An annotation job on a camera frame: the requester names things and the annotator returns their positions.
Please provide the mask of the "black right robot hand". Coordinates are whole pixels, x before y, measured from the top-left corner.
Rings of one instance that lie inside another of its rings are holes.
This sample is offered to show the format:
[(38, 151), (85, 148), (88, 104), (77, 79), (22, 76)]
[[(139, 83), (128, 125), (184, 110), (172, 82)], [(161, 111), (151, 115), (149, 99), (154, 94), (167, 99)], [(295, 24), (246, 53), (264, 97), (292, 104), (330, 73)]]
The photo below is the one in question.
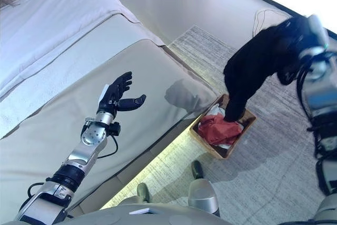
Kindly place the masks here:
[(293, 42), (291, 50), (299, 59), (325, 52), (329, 47), (329, 36), (317, 15), (296, 17), (291, 20)]

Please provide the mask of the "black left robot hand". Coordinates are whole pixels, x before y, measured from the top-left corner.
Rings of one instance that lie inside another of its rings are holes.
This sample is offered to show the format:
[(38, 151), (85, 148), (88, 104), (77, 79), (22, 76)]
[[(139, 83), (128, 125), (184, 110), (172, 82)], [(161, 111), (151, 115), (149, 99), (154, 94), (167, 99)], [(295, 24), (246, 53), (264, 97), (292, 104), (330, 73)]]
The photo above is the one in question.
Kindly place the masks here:
[(146, 100), (145, 94), (135, 99), (122, 99), (131, 84), (132, 72), (126, 72), (119, 76), (107, 87), (105, 94), (99, 101), (97, 113), (109, 113), (115, 118), (117, 112), (133, 111), (140, 108)]

